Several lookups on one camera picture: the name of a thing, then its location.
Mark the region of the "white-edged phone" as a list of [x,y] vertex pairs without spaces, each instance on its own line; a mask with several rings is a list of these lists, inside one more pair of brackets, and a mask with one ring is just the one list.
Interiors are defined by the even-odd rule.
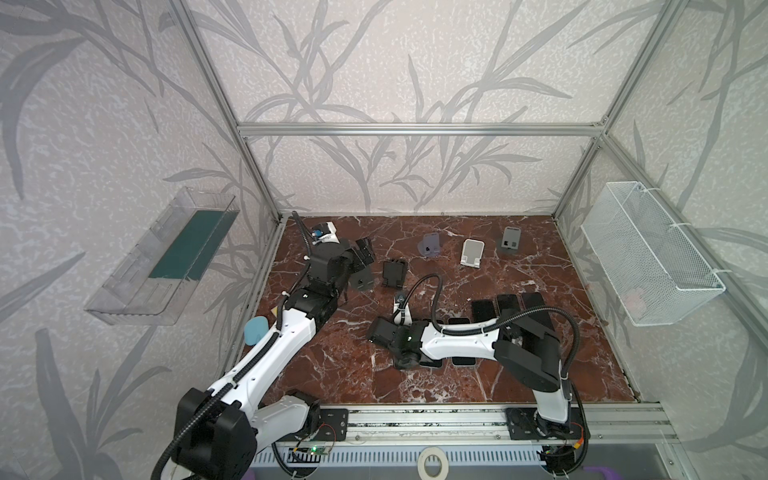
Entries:
[[519,300],[515,294],[497,295],[496,306],[500,316],[514,314],[520,311]]

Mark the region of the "black phone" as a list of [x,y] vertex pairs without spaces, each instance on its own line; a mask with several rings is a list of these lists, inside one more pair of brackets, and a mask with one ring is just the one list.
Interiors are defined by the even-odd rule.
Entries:
[[471,302],[471,320],[473,323],[482,323],[497,317],[496,307],[492,300],[473,300]]

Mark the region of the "green-edged phone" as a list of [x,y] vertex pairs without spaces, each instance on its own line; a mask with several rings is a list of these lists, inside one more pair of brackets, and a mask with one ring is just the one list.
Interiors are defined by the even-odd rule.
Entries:
[[419,365],[426,368],[439,369],[443,366],[442,360],[433,360],[427,357],[422,357],[419,361]]

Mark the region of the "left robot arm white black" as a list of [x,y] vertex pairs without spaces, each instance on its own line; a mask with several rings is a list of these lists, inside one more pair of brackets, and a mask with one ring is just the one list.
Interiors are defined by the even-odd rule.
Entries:
[[199,479],[241,479],[254,457],[286,435],[317,428],[316,400],[301,392],[264,406],[261,401],[290,360],[330,320],[356,274],[375,260],[372,242],[339,238],[331,222],[307,228],[292,215],[304,242],[305,263],[277,303],[276,321],[249,353],[208,389],[179,401],[174,436],[151,476],[170,462]]

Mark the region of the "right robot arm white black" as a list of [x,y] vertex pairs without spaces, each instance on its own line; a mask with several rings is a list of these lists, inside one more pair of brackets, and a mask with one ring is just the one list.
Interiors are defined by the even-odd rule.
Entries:
[[398,370],[439,368],[443,360],[454,358],[493,360],[532,390],[534,419],[542,436],[564,429],[576,396],[569,370],[581,341],[573,316],[561,308],[537,305],[522,311],[506,309],[480,323],[449,325],[437,318],[441,276],[428,274],[416,285],[431,279],[437,286],[428,319],[407,323],[399,318],[408,310],[413,294],[408,291],[389,316],[372,322],[367,339],[386,349]]

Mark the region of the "purple-edged phone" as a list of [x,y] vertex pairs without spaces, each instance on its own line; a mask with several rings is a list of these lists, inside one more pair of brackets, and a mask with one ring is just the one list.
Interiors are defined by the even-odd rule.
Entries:
[[543,296],[539,292],[525,292],[521,294],[523,313],[531,315],[538,312],[544,312],[547,308]]

